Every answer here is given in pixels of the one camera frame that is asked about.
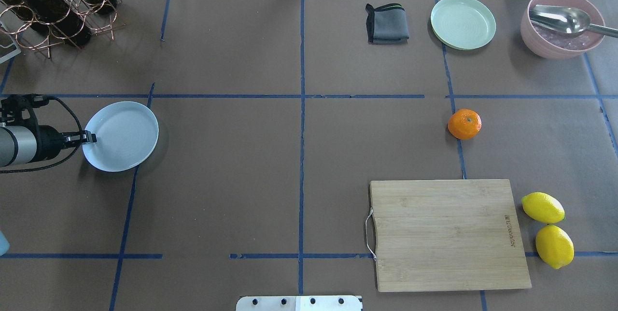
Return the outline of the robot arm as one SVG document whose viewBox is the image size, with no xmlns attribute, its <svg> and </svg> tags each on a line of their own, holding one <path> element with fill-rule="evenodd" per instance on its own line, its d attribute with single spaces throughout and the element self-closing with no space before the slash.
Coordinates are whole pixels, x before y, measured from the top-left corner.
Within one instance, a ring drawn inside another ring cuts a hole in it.
<svg viewBox="0 0 618 311">
<path fill-rule="evenodd" d="M 51 160 L 60 151 L 97 143 L 97 135 L 88 130 L 60 133 L 51 126 L 34 128 L 5 126 L 0 129 L 0 166 L 14 166 Z"/>
</svg>

